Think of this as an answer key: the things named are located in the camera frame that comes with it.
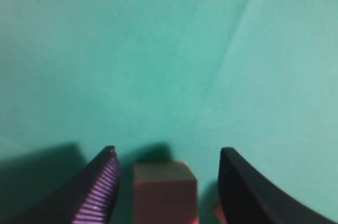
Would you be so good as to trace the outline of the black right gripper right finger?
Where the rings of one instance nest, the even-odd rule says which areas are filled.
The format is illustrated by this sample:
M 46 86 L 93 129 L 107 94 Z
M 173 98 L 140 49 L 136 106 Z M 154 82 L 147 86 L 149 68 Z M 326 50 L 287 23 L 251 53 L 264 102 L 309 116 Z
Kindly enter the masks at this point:
M 333 223 L 274 185 L 232 147 L 220 151 L 218 194 L 227 223 Z

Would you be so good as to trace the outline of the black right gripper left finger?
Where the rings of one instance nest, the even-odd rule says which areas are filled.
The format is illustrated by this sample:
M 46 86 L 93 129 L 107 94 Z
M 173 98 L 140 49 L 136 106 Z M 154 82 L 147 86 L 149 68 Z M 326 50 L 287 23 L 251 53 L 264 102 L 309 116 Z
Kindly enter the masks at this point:
M 78 174 L 3 223 L 109 223 L 118 197 L 120 162 L 106 146 Z

